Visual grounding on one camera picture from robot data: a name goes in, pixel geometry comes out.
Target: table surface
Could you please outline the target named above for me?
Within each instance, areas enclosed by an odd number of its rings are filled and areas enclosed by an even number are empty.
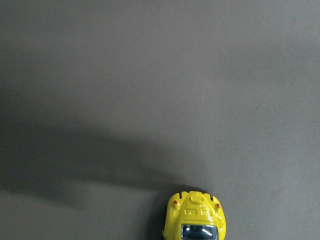
[[[0,2],[0,239],[320,235],[319,1]]]

